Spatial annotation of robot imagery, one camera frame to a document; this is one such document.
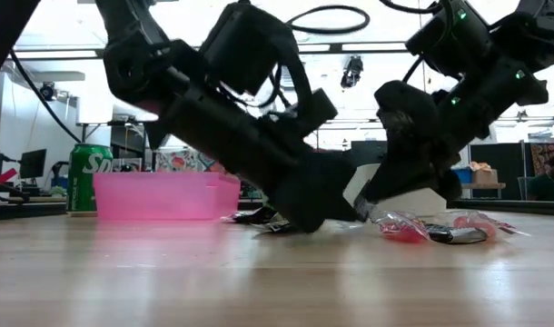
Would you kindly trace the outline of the colourful patchwork quilt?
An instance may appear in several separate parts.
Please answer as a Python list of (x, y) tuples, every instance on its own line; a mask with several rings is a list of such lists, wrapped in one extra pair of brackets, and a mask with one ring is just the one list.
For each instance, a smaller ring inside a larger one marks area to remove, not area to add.
[(155, 156), (155, 170), (157, 172), (191, 171), (226, 173), (220, 163), (190, 148), (157, 152)]

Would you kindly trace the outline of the clear-wrapped red hard candy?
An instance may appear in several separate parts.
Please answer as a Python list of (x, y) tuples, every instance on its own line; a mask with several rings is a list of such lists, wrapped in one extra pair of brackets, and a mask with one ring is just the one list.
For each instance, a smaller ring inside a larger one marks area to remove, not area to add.
[(502, 240), (515, 235), (529, 236), (515, 226), (478, 211), (450, 211), (441, 217), (447, 225), (457, 229), (474, 228), (485, 232), (489, 240)]
[(363, 196), (354, 200), (353, 208), (364, 222), (373, 224), (378, 234), (388, 240), (400, 243), (425, 243), (430, 240), (424, 223), (411, 213), (382, 210)]

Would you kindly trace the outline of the brown cardboard box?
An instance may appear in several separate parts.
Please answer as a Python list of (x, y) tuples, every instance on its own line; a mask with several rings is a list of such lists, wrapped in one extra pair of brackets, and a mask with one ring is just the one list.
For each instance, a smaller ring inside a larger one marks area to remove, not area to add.
[(495, 184), (499, 182), (498, 171), (488, 163), (470, 162), (472, 182), (477, 184)]

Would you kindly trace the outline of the large black monitor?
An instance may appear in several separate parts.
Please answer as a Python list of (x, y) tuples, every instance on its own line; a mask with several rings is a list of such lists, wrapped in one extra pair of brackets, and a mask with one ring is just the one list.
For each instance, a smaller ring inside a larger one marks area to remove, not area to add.
[(351, 157), (357, 166), (380, 164), (386, 153), (386, 141), (366, 140), (351, 142)]

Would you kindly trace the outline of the black room partition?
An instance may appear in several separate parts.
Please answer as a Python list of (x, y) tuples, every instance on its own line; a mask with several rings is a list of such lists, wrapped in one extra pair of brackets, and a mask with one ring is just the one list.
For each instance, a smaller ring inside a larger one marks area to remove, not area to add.
[(474, 144), (470, 147), (470, 158), (498, 171), (499, 182), (506, 184), (501, 190), (502, 200), (521, 199), (518, 178), (524, 176), (524, 163), (520, 143)]

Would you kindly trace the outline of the overhead LED light bar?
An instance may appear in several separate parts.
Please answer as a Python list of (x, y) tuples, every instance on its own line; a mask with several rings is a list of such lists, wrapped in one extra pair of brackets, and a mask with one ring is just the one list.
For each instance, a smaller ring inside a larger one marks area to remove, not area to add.
[[(373, 43), (319, 43), (299, 45), (300, 55), (358, 55), (358, 54), (401, 54), (408, 50), (401, 42)], [(104, 49), (35, 49), (15, 50), (15, 55), (21, 60), (79, 60), (102, 59)]]

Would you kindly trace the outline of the person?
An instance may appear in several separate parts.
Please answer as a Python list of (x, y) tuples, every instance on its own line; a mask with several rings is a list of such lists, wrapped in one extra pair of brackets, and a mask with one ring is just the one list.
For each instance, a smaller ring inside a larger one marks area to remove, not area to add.
[(554, 157), (547, 164), (546, 172), (529, 182), (528, 199), (531, 201), (554, 202)]

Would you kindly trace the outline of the pink translucent plastic bin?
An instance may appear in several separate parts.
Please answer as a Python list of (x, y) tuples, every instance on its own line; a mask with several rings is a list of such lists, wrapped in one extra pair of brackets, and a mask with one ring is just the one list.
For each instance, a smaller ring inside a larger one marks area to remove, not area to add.
[(238, 211), (241, 181), (221, 173), (97, 173), (98, 218), (116, 222), (213, 221)]

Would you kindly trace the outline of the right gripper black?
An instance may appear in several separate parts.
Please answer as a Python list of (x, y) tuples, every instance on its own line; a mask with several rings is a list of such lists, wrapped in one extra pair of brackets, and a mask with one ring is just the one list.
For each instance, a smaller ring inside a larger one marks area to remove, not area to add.
[(450, 168), (475, 138), (489, 135), (490, 101), (477, 85), (457, 85), (435, 93), (440, 128), (436, 137), (389, 135), (387, 152), (363, 191), (372, 203), (430, 188), (447, 201), (461, 196), (458, 175)]

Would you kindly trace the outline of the white plastic bin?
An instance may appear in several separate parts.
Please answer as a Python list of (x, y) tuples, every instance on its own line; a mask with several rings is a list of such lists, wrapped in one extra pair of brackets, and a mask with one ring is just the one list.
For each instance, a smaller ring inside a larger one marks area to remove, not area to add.
[(386, 200), (365, 200), (365, 187), (379, 169), (379, 163), (359, 166), (343, 191), (343, 198), (360, 215), (374, 219), (384, 213), (411, 213), (419, 217), (433, 216), (446, 211), (447, 202), (430, 188), (404, 193)]

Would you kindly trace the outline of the dark patterned tapestry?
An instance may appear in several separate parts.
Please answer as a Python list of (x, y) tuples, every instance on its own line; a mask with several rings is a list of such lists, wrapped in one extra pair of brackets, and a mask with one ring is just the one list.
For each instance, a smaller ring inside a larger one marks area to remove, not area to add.
[(554, 157), (554, 143), (530, 143), (529, 148), (534, 175), (545, 173), (549, 168), (549, 159)]

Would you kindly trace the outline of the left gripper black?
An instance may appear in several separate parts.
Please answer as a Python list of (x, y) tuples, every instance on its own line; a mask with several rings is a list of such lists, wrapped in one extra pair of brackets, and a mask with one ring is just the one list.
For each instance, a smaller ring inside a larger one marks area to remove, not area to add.
[[(195, 86), (161, 109), (145, 125), (152, 148), (174, 136), (249, 182), (280, 181), (309, 150), (303, 138), (313, 131), (312, 117), (297, 104), (254, 117), (224, 95)], [(356, 221), (343, 197), (356, 171), (351, 160), (344, 153), (311, 153), (308, 164), (309, 177), (291, 174), (272, 192), (275, 210), (303, 233), (316, 232), (324, 219)]]

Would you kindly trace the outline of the green Sprite soda can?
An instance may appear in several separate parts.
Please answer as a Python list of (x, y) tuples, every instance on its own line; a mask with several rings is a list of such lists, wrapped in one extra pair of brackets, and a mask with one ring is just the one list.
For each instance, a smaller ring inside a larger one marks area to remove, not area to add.
[(99, 144), (77, 144), (69, 157), (67, 207), (70, 213), (95, 212), (94, 175), (113, 170), (111, 149)]

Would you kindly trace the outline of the small black monitor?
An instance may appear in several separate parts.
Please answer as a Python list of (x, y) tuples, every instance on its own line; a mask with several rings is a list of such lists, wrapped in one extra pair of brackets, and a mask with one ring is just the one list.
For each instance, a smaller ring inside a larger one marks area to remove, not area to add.
[(22, 153), (19, 174), (22, 179), (42, 177), (45, 172), (46, 150)]

